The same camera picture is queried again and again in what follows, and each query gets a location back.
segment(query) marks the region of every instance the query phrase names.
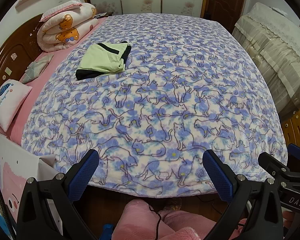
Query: cat print blanket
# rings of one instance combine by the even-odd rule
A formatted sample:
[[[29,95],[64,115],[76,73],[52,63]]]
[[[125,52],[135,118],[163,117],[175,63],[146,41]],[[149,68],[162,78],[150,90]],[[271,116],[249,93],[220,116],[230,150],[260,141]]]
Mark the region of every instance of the cat print blanket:
[[[90,45],[122,41],[132,47],[124,72],[76,80]],[[64,173],[96,149],[90,185],[157,198],[214,192],[206,149],[252,180],[267,177],[264,151],[287,163],[274,102],[245,50],[217,22],[167,14],[109,17],[76,47],[43,87],[22,147],[55,154]]]
[[[37,43],[46,52],[67,49],[91,31],[98,20],[97,9],[90,3],[64,11],[47,20],[37,33]]]

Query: black cable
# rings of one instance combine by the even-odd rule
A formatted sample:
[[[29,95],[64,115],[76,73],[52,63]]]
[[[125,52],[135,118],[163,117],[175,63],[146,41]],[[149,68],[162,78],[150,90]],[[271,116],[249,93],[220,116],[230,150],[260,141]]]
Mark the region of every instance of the black cable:
[[[212,200],[203,201],[201,198],[199,198],[199,200],[200,200],[201,202],[203,202],[203,203],[208,203],[208,202],[214,201],[214,200],[216,200],[216,199],[214,198],[214,199],[212,199]]]
[[[149,206],[149,209],[150,209],[150,211],[156,213],[159,216],[159,220],[158,220],[157,227],[156,227],[156,230],[155,230],[156,231],[156,233],[155,233],[155,240],[158,240],[158,237],[159,237],[159,224],[160,224],[160,221],[161,221],[162,217],[160,216],[160,214],[158,212],[156,212],[153,209],[151,209],[150,206]]]
[[[222,215],[222,212],[220,212],[218,209],[216,209],[213,204],[211,204],[211,206],[215,211],[217,211],[220,215]]]

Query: cartoon print box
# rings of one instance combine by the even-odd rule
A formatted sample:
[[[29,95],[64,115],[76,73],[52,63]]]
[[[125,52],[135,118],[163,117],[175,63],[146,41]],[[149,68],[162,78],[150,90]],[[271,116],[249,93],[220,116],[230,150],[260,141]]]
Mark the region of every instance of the cartoon print box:
[[[54,155],[33,155],[0,134],[0,189],[15,221],[27,179],[29,177],[34,177],[38,181],[52,179],[58,173],[51,167],[54,161]],[[49,202],[49,206],[58,228],[61,229],[61,220],[53,201]]]

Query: human hand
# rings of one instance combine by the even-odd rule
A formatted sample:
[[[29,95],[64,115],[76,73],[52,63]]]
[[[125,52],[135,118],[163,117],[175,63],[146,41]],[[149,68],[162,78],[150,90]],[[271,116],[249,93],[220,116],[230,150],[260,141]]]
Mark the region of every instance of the human hand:
[[[291,224],[292,224],[292,221],[294,220],[294,217],[295,217],[295,212],[284,211],[282,213],[282,217],[285,219],[284,227],[285,228],[290,228]]]

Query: cabinet drawer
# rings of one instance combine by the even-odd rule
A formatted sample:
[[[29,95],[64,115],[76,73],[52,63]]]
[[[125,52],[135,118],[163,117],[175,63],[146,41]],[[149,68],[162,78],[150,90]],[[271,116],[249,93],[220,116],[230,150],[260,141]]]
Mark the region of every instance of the cabinet drawer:
[[[295,133],[296,145],[300,147],[300,111],[293,115],[291,123]]]
[[[291,120],[288,119],[285,122],[282,122],[281,128],[282,132],[284,133],[286,145],[288,146],[290,143],[296,144],[294,129],[292,128]]]

